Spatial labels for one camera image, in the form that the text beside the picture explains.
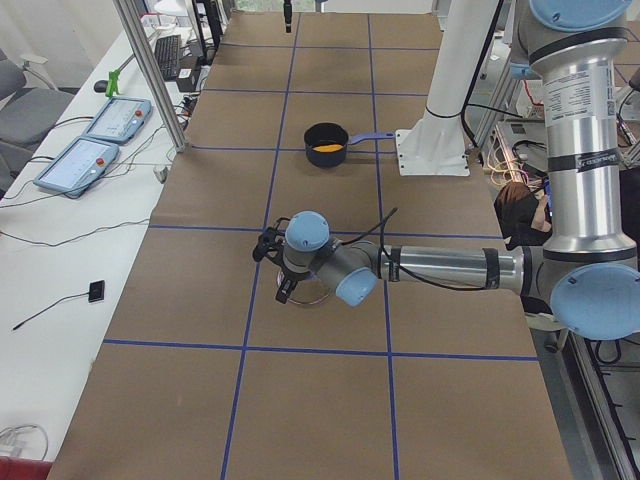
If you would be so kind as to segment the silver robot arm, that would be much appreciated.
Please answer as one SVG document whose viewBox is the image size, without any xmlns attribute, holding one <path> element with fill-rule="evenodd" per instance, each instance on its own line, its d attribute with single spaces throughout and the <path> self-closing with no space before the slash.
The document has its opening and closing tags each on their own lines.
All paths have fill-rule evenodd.
<svg viewBox="0 0 640 480">
<path fill-rule="evenodd" d="M 546 330 L 613 340 L 639 328 L 637 247 L 622 220 L 621 152 L 613 60 L 626 41 L 624 1 L 517 1 L 512 70 L 541 80 L 546 177 L 539 190 L 503 187 L 494 210 L 505 243 L 453 250 L 342 241 L 323 216 L 294 215 L 268 229 L 256 255 L 273 250 L 276 298 L 317 279 L 360 304 L 380 280 L 454 291 L 508 289 L 540 313 Z"/>
</svg>

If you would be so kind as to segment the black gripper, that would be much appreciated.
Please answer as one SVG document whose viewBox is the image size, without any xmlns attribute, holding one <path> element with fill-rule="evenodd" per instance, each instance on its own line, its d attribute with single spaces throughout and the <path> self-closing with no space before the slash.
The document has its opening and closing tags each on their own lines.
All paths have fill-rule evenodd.
<svg viewBox="0 0 640 480">
<path fill-rule="evenodd" d="M 296 283 L 308 279 L 308 255 L 299 252 L 282 252 L 279 255 L 282 278 L 275 300 L 286 304 L 296 288 Z"/>
<path fill-rule="evenodd" d="M 285 32 L 292 32 L 292 1 L 284 0 L 283 1 L 283 17 L 285 24 Z"/>
</svg>

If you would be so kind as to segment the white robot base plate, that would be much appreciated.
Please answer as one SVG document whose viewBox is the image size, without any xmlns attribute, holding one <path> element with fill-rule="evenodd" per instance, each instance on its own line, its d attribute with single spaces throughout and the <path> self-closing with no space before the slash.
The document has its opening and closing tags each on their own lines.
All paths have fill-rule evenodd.
<svg viewBox="0 0 640 480">
<path fill-rule="evenodd" d="M 461 121 L 426 114 L 411 129 L 395 131 L 401 176 L 469 176 Z"/>
</svg>

